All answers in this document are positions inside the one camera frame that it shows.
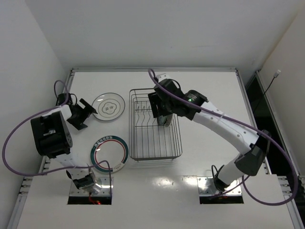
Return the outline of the green red rim plate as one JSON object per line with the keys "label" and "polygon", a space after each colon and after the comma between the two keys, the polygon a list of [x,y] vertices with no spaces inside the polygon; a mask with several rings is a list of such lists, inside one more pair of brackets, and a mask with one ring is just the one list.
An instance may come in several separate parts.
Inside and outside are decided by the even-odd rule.
{"label": "green red rim plate", "polygon": [[117,172],[122,169],[129,156],[126,142],[115,135],[107,135],[99,139],[92,147],[90,160],[100,172]]}
{"label": "green red rim plate", "polygon": [[168,127],[168,126],[171,124],[172,119],[173,119],[173,114],[167,115],[167,116],[165,117],[164,126],[165,126],[165,127]]}

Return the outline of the small blue patterned plate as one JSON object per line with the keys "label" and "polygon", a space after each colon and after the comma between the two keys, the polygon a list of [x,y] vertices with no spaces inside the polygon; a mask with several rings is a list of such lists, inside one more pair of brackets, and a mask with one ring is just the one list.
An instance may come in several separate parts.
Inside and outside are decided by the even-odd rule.
{"label": "small blue patterned plate", "polygon": [[165,125],[167,123],[167,116],[159,116],[157,117],[157,123],[158,125]]}

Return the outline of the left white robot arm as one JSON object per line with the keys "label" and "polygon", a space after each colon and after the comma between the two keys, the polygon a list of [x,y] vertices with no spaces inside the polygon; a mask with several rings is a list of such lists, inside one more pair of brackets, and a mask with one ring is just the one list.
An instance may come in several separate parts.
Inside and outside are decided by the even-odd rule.
{"label": "left white robot arm", "polygon": [[57,107],[48,113],[30,121],[34,142],[38,153],[54,159],[65,167],[66,174],[78,190],[89,194],[98,194],[101,185],[89,165],[82,163],[77,154],[72,152],[72,136],[67,127],[71,124],[77,130],[87,127],[84,121],[97,111],[84,99],[74,103],[71,94],[57,96]]}

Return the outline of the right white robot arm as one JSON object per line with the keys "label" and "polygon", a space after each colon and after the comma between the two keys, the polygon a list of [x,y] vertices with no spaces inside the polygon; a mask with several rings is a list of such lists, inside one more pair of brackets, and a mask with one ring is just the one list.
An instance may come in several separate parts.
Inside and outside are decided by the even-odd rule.
{"label": "right white robot arm", "polygon": [[183,93],[172,79],[160,81],[148,94],[155,118],[176,114],[204,125],[233,145],[238,156],[221,166],[213,177],[217,190],[225,189],[243,175],[256,176],[268,153],[270,142],[255,130],[224,119],[207,97],[195,90]]}

